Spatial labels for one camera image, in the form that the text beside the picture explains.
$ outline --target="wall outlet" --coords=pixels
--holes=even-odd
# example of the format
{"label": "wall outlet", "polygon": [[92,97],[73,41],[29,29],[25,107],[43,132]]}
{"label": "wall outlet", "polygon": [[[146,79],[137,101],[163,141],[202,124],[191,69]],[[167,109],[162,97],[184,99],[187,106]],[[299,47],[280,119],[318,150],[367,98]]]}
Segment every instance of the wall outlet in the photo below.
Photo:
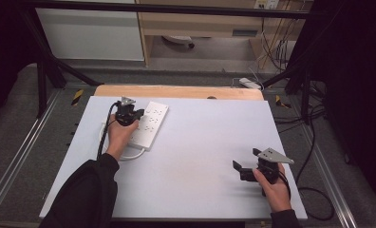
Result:
{"label": "wall outlet", "polygon": [[149,151],[167,111],[168,105],[150,102],[144,109],[138,129],[132,133],[129,145]]}
{"label": "wall outlet", "polygon": [[256,0],[254,8],[265,9],[267,4],[268,4],[268,0]]}
{"label": "wall outlet", "polygon": [[266,4],[266,10],[276,10],[277,4],[279,4],[279,0],[268,0]]}

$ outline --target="white panel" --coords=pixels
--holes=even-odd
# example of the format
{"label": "white panel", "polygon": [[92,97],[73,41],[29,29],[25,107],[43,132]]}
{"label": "white panel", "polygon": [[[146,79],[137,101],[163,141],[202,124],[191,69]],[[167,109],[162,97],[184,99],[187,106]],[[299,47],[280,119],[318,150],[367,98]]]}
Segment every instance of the white panel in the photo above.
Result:
{"label": "white panel", "polygon": [[[134,3],[133,0],[91,2]],[[136,12],[67,9],[37,9],[37,12],[52,52],[58,58],[143,60]]]}
{"label": "white panel", "polygon": [[[98,134],[108,108],[120,98],[91,97],[72,144],[40,214],[47,214],[66,179],[85,161],[95,160]],[[258,183],[239,179],[233,160],[256,167],[253,148],[284,154],[268,102],[131,98],[137,109],[149,102],[169,111],[151,151],[120,162],[113,218],[267,219],[270,207]],[[125,153],[136,151],[127,147]],[[287,164],[291,205],[307,215]]]}

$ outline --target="white tabletop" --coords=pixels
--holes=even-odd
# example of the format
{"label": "white tabletop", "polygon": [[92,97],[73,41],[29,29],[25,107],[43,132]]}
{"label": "white tabletop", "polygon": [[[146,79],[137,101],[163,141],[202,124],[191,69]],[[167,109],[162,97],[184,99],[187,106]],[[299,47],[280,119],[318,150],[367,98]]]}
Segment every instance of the white tabletop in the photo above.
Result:
{"label": "white tabletop", "polygon": [[[95,160],[99,131],[116,97],[91,97],[40,217],[49,210],[66,179],[85,161]],[[270,207],[256,182],[239,179],[232,160],[256,167],[252,149],[271,147],[284,154],[267,102],[173,98],[132,98],[136,108],[150,101],[169,105],[152,149],[120,161],[113,218],[149,220],[269,219]],[[138,153],[128,147],[125,154]],[[291,205],[307,215],[291,170]]]}

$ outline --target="power strip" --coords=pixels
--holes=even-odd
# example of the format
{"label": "power strip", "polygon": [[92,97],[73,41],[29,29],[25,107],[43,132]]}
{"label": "power strip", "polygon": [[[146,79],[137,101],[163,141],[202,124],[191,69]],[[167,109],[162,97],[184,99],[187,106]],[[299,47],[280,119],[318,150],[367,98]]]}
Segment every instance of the power strip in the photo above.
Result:
{"label": "power strip", "polygon": [[239,82],[243,85],[243,86],[246,86],[248,88],[255,88],[255,89],[259,89],[261,86],[256,84],[255,82],[249,80],[248,78],[242,78],[239,80]]}
{"label": "power strip", "polygon": [[139,127],[132,133],[129,145],[149,151],[167,111],[168,105],[150,102],[139,121]]}

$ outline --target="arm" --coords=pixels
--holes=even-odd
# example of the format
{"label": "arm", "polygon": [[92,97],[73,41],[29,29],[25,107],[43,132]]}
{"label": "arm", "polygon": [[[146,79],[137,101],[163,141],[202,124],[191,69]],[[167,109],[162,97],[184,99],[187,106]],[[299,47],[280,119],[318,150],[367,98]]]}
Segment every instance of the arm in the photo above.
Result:
{"label": "arm", "polygon": [[138,121],[121,126],[111,116],[109,146],[98,161],[79,167],[59,191],[40,227],[107,227],[111,220],[118,186],[114,175]]}
{"label": "arm", "polygon": [[[279,171],[282,174],[285,174],[285,169],[283,168],[283,165],[281,163],[279,163]],[[268,203],[271,206],[273,228],[301,227],[294,210],[291,209],[289,191],[286,184],[281,179],[278,179],[275,184],[270,184],[266,180],[265,176],[257,169],[254,169],[254,175],[256,180],[265,191],[266,198],[268,199]]]}

